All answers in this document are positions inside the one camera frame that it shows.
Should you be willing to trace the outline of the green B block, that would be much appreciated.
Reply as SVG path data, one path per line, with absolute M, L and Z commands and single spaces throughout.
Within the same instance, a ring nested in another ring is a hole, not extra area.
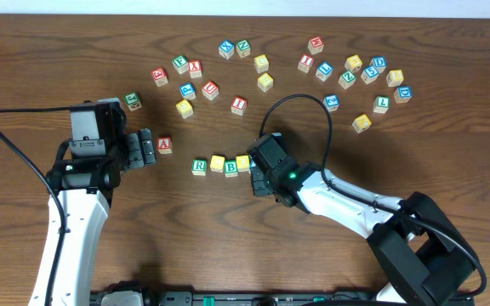
M 225 161 L 224 173 L 227 178 L 236 177 L 238 175 L 239 171 L 235 160 Z

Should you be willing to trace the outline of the green R block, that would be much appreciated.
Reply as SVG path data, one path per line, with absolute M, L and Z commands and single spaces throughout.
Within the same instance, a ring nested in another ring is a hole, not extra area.
M 207 161 L 195 159 L 192 163 L 191 172 L 196 176 L 205 176 L 207 173 Z

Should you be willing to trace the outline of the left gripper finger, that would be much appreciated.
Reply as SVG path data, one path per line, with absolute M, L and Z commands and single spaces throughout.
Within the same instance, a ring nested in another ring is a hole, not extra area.
M 140 139 L 137 133 L 131 133 L 126 136 L 128 146 L 128 168 L 142 168 L 145 163 L 140 147 Z
M 151 130 L 143 128 L 138 131 L 140 138 L 140 148 L 145 165 L 154 165 L 157 162 L 155 146 L 152 140 Z

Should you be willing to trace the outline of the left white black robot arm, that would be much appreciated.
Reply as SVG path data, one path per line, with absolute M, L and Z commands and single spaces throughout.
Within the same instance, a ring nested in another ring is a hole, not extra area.
M 113 191 L 124 173 L 156 163 L 147 128 L 126 133 L 117 98 L 72 106 L 71 138 L 57 150 L 47 180 L 48 233 L 31 305 L 87 305 L 94 261 Z

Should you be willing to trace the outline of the yellow block O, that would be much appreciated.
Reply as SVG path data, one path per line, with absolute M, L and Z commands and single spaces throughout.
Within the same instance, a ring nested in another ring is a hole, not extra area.
M 239 172 L 250 171 L 250 158 L 249 155 L 242 155 L 236 157 L 237 170 Z
M 212 172 L 222 173 L 225 169 L 225 158 L 223 156 L 213 155 L 209 166 Z

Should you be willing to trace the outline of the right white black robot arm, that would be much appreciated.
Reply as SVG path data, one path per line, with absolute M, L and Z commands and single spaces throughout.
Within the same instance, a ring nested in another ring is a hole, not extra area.
M 321 166 L 299 165 L 279 133 L 248 147 L 257 197 L 330 218 L 365 238 L 388 284 L 377 293 L 336 292 L 337 305 L 471 305 L 459 288 L 480 268 L 479 258 L 427 195 L 402 199 L 359 188 Z

